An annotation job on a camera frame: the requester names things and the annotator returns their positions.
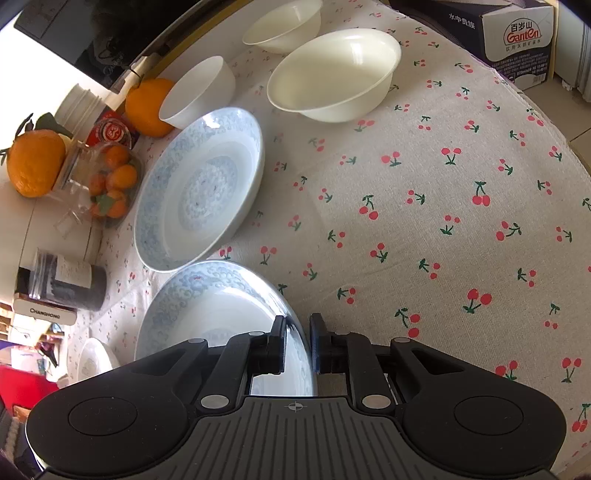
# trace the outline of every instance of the plate rim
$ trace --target plate rim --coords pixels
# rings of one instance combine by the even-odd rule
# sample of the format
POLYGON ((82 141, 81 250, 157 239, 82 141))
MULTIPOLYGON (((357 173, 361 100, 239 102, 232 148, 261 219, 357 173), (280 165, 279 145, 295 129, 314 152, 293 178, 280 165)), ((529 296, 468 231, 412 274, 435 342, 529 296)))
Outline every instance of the plate rim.
MULTIPOLYGON (((138 329, 138 334, 137 334, 138 341, 135 342, 134 362, 138 359, 137 358, 137 352, 138 352, 138 345, 139 345, 139 334, 141 333, 141 330, 144 327, 144 322, 145 322, 146 316, 148 315, 148 312, 150 311, 151 306, 156 301, 156 298, 158 297, 158 295, 160 295, 161 292, 163 292, 164 287, 166 287, 170 282, 172 282, 172 280, 175 279, 175 277, 177 277, 178 275, 180 275, 182 273, 182 271, 185 270, 186 268, 196 267, 198 265, 205 265, 205 264, 222 264, 222 265, 231 265, 232 267, 241 268, 241 269, 246 270, 247 272, 255 275, 260 280, 262 280, 264 282, 264 284, 271 291, 277 292, 277 289, 265 277, 263 277, 262 275, 259 275, 254 270, 251 270, 250 268, 245 267, 244 265, 242 265, 240 263, 237 263, 237 262, 232 262, 230 260, 216 260, 216 259, 211 259, 211 260, 202 260, 202 261, 191 263, 189 265, 185 265, 184 267, 178 269, 178 271, 176 271, 173 275, 171 275, 171 277, 166 282, 164 282, 164 284, 160 287, 160 289, 158 290, 158 293, 154 296, 154 298, 150 302, 150 305, 146 309, 146 311, 144 313, 144 318, 142 319, 142 323, 141 323, 141 325, 139 326, 139 329, 138 329)), ((300 319, 297 317, 294 309, 291 308, 291 305, 283 297, 283 295, 281 295, 278 292, 277 292, 277 294, 280 297, 280 299, 282 299, 282 303, 284 304, 285 309, 287 310, 287 313, 288 313, 288 315, 291 318, 291 322, 295 326, 295 329, 297 330, 298 334, 300 335, 300 339, 302 341, 302 344, 304 345, 304 350, 306 351, 306 355, 307 355, 307 358, 308 358, 308 365, 310 366, 310 372, 311 372, 311 378, 312 378, 312 392, 313 392, 313 395, 316 396, 317 393, 318 393, 318 385, 317 385, 316 373, 314 372, 314 366, 313 366, 313 363, 312 363, 312 355, 311 355, 310 342, 308 340, 308 337, 304 333, 304 328, 302 327, 301 322, 300 322, 300 319)))
POLYGON ((189 265, 194 264, 195 262, 200 261, 203 257, 205 256, 209 256, 212 254, 212 252, 216 249, 216 245, 217 243, 220 241, 220 239, 226 235, 226 233, 228 232, 228 230, 230 230, 230 228, 232 227, 234 221, 236 220, 237 217, 239 217, 239 213, 242 210, 242 208, 244 207, 244 205, 246 204, 246 201, 248 200, 248 198, 252 195, 252 193, 254 191, 258 191, 258 189, 260 188, 261 185, 261 180, 262 180, 262 171, 264 168, 264 163, 265 163, 265 139, 264 136, 262 134, 262 129, 261 129, 261 124, 259 123, 259 121, 256 119, 256 117, 250 113, 248 110, 245 110, 244 108, 240 108, 237 106, 227 106, 224 108, 219 108, 217 110, 213 110, 209 113, 206 113, 205 115, 197 118, 194 122, 192 122, 186 129, 181 130, 181 132, 172 139, 172 141, 166 146, 166 148, 162 151, 162 153, 160 154, 160 156, 158 157, 158 159, 156 160, 156 162, 154 163, 154 165, 152 165, 152 167, 150 168, 150 172, 148 173, 147 176, 144 176, 144 184, 142 185, 141 191, 139 193, 139 196, 137 198, 136 204, 137 204, 137 208, 135 210, 135 215, 134 215, 134 248, 136 253, 139 256, 139 259, 142 261, 142 263, 148 267, 150 270, 153 270, 157 273, 176 273, 178 271, 180 271, 182 268, 185 268, 189 265), (259 155, 258 158, 256 160, 255 163, 255 170, 254 170, 254 174, 252 176, 252 181, 250 182, 248 189, 246 191, 246 196, 244 198, 244 200, 241 202, 241 204, 238 207, 238 210, 236 211, 236 213, 234 214, 234 216, 232 217, 232 219, 230 220, 230 222, 224 227, 224 229, 221 231, 221 233, 213 240, 213 242, 206 248, 204 249, 201 253, 199 253, 198 255, 196 255, 195 257, 193 257, 190 260, 187 260, 183 265, 181 265, 180 267, 177 268, 169 268, 169 269, 159 269, 159 268, 155 268, 152 265, 150 265, 149 262, 146 262, 145 258, 142 256, 142 254, 139 251, 138 248, 138 237, 137 237, 137 224, 138 224, 138 218, 139 218, 139 210, 140 207, 142 205, 142 201, 144 200, 144 196, 145 196, 145 192, 148 190, 148 184, 150 183, 150 181, 152 180, 152 178, 155 175, 156 172, 156 167, 158 166, 158 163, 161 161, 162 157, 164 156, 164 154, 171 148, 171 145, 179 138, 181 137, 181 135, 183 134, 183 132, 190 128, 192 125, 196 124, 197 122, 202 121, 203 117, 206 115, 211 115, 213 113, 217 113, 217 112, 222 112, 224 110, 238 110, 240 112, 245 113, 246 115, 250 116, 253 120, 254 123, 257 127, 257 131, 258 131, 258 136, 260 138, 261 141, 261 148, 259 149, 259 155))

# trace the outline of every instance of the small white bowl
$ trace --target small white bowl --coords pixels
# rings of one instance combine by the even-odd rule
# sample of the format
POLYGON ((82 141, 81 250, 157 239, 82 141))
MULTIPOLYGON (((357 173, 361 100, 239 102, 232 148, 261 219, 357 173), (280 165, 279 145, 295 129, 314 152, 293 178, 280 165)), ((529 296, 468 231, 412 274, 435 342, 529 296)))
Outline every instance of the small white bowl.
POLYGON ((318 35, 321 8, 321 0, 282 5, 254 22, 242 42, 271 53, 290 53, 318 35))
POLYGON ((174 85, 160 107, 159 117, 176 128, 187 128, 203 115, 228 106, 236 79, 221 56, 195 65, 174 85))

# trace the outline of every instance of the blue and white plate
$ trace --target blue and white plate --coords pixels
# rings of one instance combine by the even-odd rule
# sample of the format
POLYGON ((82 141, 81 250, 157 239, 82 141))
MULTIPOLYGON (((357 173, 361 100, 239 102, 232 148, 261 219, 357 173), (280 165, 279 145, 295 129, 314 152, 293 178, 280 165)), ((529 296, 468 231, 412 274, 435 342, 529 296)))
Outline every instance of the blue and white plate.
POLYGON ((163 285, 139 330, 135 359, 190 338, 205 338, 209 346, 219 346, 239 333, 270 332, 275 315, 288 317, 285 371, 255 377, 251 394, 315 395, 310 350, 294 311, 264 278, 225 260, 189 265, 163 285))
POLYGON ((264 162, 261 127, 241 108, 215 110, 180 132, 139 197, 134 243, 142 262, 170 272, 230 240, 254 202, 264 162))

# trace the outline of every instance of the cream bowl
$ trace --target cream bowl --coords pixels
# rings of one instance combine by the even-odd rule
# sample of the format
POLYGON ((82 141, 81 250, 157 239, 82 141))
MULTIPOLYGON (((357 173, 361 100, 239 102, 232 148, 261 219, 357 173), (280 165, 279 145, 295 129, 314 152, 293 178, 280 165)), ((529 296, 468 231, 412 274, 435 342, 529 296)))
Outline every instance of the cream bowl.
POLYGON ((236 79, 224 59, 209 57, 174 85, 160 106, 159 117, 182 130, 203 115, 228 106, 235 89, 236 79))
POLYGON ((254 22, 242 42, 271 53, 290 53, 318 35, 321 8, 321 0, 282 5, 254 22))
POLYGON ((267 85, 269 101, 320 122, 348 122, 376 108, 402 56, 398 41, 370 28, 340 30, 289 54, 267 85))

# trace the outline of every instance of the jar label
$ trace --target jar label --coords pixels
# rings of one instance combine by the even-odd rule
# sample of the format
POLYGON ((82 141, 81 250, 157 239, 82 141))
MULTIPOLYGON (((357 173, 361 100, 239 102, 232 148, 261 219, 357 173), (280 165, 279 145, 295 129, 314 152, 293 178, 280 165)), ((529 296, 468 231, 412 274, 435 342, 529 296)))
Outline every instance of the jar label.
POLYGON ((79 287, 90 288, 92 284, 92 267, 90 264, 69 260, 63 255, 57 256, 56 280, 79 287))

